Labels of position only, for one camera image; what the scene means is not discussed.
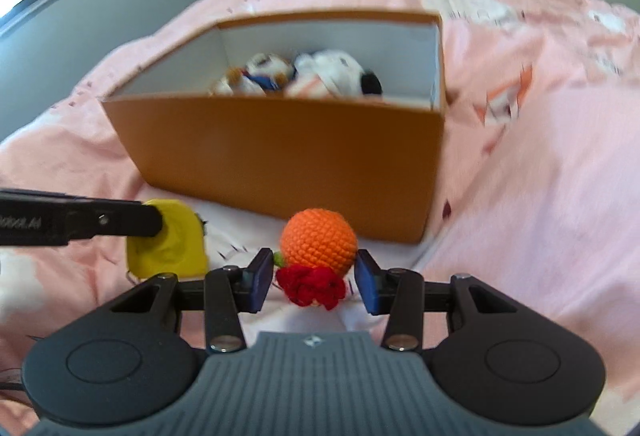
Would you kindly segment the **orange crochet ball charm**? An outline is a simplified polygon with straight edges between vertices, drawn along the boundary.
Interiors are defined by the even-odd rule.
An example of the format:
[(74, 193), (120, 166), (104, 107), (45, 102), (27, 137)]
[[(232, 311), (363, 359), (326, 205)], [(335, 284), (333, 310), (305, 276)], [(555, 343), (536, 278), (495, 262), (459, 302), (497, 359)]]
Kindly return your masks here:
[(341, 214), (307, 208), (282, 230), (280, 251), (274, 256), (277, 285), (296, 306), (329, 312), (346, 297), (346, 276), (357, 251), (355, 231)]

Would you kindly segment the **red panda plush toy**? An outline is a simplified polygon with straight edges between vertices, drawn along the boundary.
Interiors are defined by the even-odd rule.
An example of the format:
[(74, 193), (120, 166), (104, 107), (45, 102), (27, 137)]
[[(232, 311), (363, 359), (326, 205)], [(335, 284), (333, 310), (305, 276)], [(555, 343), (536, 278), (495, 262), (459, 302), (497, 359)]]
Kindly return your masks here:
[(280, 92), (294, 78), (294, 66), (276, 54), (256, 54), (244, 66), (230, 66), (210, 86), (216, 96), (263, 95)]

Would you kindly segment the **white dog plush toy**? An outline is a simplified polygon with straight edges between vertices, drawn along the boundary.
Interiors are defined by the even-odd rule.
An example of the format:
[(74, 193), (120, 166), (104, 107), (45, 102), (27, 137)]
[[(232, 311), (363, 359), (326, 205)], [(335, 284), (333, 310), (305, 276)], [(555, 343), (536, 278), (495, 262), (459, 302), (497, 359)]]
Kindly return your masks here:
[(287, 97), (360, 98), (383, 93), (378, 77), (341, 50), (301, 54), (293, 66), (294, 78), (283, 89)]

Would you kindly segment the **pink printed bed quilt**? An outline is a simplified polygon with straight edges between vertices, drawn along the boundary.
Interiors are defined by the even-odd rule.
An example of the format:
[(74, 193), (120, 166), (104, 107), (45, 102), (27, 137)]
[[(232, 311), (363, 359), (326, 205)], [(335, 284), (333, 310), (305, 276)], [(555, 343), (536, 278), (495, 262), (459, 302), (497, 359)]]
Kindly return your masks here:
[(111, 52), (1, 145), (9, 188), (148, 200), (101, 101), (227, 17), (436, 11), (447, 86), (436, 215), (416, 246), (370, 244), (427, 279), (468, 272), (582, 336), (606, 386), (594, 420), (639, 419), (639, 17), (604, 0), (199, 0)]

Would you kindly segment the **large orange storage box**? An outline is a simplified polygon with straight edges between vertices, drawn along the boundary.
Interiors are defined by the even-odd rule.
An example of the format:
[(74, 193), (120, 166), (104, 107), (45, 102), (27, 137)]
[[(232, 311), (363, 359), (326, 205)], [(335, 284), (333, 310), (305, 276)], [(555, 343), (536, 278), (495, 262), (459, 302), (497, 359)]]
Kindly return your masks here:
[[(339, 49), (381, 96), (214, 96), (255, 54)], [(442, 20), (389, 9), (278, 12), (206, 26), (104, 98), (151, 186), (258, 214), (341, 213), (361, 237), (416, 243), (435, 195), (444, 133)]]

